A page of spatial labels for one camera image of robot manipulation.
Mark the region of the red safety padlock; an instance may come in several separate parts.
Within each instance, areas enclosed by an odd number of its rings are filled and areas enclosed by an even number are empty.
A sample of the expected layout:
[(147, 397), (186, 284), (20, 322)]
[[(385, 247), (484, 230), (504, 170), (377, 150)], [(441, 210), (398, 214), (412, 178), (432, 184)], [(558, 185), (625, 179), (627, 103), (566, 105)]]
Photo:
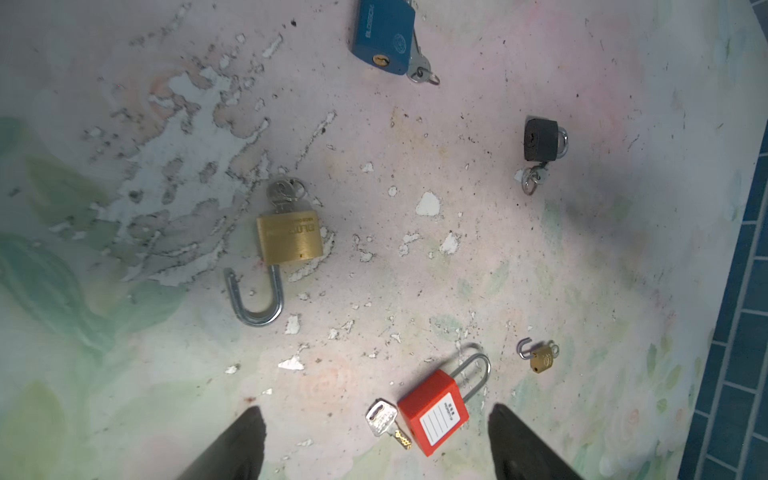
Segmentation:
[[(466, 394), (462, 394), (459, 375), (481, 362), (482, 377)], [(466, 403), (483, 389), (491, 374), (491, 362), (483, 353), (475, 353), (451, 373), (435, 370), (397, 402), (405, 424), (426, 457), (432, 456), (470, 418)]]

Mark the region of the blue padlock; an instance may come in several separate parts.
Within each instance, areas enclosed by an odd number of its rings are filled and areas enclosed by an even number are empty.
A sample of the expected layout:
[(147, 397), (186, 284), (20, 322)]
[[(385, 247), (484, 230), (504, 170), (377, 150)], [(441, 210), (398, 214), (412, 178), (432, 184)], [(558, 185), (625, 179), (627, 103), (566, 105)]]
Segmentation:
[(412, 1), (361, 0), (351, 52), (386, 73), (439, 86), (439, 77), (419, 47), (415, 20)]

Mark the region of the brass padlock with key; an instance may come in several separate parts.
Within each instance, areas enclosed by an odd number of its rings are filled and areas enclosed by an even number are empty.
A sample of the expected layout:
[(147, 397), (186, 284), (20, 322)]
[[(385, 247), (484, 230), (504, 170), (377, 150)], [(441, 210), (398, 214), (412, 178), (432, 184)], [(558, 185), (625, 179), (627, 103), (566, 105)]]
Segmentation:
[(243, 304), (235, 272), (227, 268), (224, 279), (236, 317), (250, 327), (264, 327), (275, 321), (284, 310), (285, 295), (281, 266), (307, 262), (323, 255), (319, 217), (315, 210), (300, 205), (306, 187), (294, 177), (281, 177), (267, 187), (267, 197), (274, 211), (256, 221), (262, 259), (268, 267), (272, 300), (263, 311), (253, 312)]

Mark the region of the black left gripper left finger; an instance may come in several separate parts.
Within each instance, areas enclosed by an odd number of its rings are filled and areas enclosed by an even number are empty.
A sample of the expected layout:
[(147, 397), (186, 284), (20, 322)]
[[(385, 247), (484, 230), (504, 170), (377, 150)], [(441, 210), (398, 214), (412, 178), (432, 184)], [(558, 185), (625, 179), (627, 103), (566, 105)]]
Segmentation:
[(178, 479), (258, 479), (264, 463), (266, 436), (261, 410), (251, 406)]

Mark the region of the white red-padlock key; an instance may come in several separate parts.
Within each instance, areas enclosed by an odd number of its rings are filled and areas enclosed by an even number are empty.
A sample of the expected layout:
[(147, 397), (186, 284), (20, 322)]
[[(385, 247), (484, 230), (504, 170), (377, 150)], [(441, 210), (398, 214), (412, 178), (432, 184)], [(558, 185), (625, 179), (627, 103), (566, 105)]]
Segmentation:
[(392, 436), (405, 450), (410, 450), (413, 442), (410, 437), (404, 433), (398, 423), (397, 418), (399, 410), (396, 405), (385, 400), (377, 399), (368, 409), (365, 419), (376, 437), (384, 434)]

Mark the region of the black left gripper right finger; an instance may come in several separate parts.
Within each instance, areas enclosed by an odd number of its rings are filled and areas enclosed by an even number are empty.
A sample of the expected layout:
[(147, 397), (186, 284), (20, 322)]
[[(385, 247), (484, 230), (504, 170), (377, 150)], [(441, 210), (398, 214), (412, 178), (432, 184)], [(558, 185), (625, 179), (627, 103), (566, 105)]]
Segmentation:
[(574, 479), (580, 476), (507, 406), (494, 405), (488, 419), (497, 479)]

